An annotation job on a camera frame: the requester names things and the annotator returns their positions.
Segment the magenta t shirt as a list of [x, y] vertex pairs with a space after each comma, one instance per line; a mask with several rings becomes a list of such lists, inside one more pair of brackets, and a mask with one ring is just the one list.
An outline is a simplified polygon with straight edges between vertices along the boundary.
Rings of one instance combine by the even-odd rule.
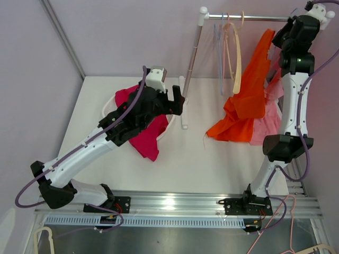
[[[115, 93], [116, 106], [122, 105], [122, 103], [128, 100], [129, 94], [135, 92], [138, 85], [119, 90]], [[165, 132], [168, 126], [168, 120], [166, 115], [160, 115], [155, 118], [146, 130], [142, 131], [138, 136], [129, 140], [129, 143], [144, 157], [148, 158], [152, 162], [156, 161], [159, 149], [157, 138]]]

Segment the beige wooden hanger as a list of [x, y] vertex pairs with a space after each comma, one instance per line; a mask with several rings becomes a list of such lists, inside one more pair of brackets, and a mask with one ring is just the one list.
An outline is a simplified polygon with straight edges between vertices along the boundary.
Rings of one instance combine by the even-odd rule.
[[239, 94], [241, 82], [242, 82], [242, 54], [240, 48], [240, 39], [239, 39], [239, 31], [242, 29], [244, 25], [244, 12], [242, 12], [241, 16], [241, 25], [237, 27], [233, 22], [230, 21], [231, 27], [229, 29], [233, 32], [233, 42], [235, 44], [235, 52], [236, 52], [236, 68], [234, 72], [234, 80], [233, 80], [233, 94]]

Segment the blue wire hanger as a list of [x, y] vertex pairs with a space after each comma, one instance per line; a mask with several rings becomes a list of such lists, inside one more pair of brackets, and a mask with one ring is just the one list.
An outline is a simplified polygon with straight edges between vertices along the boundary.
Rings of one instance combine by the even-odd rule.
[[214, 32], [214, 42], [215, 42], [215, 50], [216, 50], [216, 60], [217, 60], [217, 70], [218, 70], [218, 80], [219, 80], [219, 86], [220, 86], [220, 95], [224, 95], [224, 77], [223, 77], [223, 60], [222, 60], [222, 55], [223, 55], [223, 49], [221, 46], [221, 36], [222, 36], [222, 27], [224, 24], [224, 13], [221, 14], [221, 21], [217, 25], [216, 23], [214, 24], [213, 27], [213, 32]]

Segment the orange t shirt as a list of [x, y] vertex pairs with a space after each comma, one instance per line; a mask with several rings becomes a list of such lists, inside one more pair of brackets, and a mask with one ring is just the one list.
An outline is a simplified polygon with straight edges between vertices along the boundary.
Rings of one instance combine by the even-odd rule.
[[239, 94], [227, 99], [226, 116], [207, 131], [208, 137], [218, 141], [251, 141], [254, 120], [265, 116], [264, 81], [270, 69], [267, 56], [274, 35], [274, 30], [267, 29], [261, 36], [242, 74]]

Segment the pink t shirt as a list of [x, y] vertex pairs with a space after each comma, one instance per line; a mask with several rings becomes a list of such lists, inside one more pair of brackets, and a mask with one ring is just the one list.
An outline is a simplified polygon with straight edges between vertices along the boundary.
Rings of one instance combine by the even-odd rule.
[[265, 79], [264, 95], [265, 116], [254, 119], [252, 139], [249, 142], [252, 146], [261, 146], [266, 136], [277, 134], [281, 124], [282, 113], [278, 109], [278, 101], [284, 95], [284, 91], [278, 60], [272, 64]]

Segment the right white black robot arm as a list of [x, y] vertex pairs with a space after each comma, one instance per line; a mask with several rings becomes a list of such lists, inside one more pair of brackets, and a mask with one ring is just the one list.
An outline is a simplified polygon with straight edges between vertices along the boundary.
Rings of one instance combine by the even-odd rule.
[[241, 208], [247, 214], [271, 206], [268, 190], [274, 175], [293, 160], [308, 153], [314, 140], [308, 137], [306, 109], [315, 57], [309, 52], [320, 31], [320, 21], [309, 15], [294, 16], [276, 34], [272, 43], [280, 48], [283, 107], [279, 131], [263, 142], [265, 155], [256, 178], [243, 193]]

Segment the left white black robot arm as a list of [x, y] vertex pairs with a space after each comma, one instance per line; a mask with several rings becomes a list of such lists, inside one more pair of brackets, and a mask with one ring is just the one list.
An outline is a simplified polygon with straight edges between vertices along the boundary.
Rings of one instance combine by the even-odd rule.
[[112, 210], [115, 197], [108, 185], [82, 183], [74, 176], [100, 156], [137, 137], [156, 117], [181, 115], [184, 97], [179, 86], [172, 90], [174, 99], [170, 101], [167, 93], [138, 85], [77, 148], [46, 163], [34, 162], [31, 170], [34, 176], [41, 176], [39, 191], [47, 205], [58, 209], [69, 203], [83, 203], [95, 205], [102, 212]]

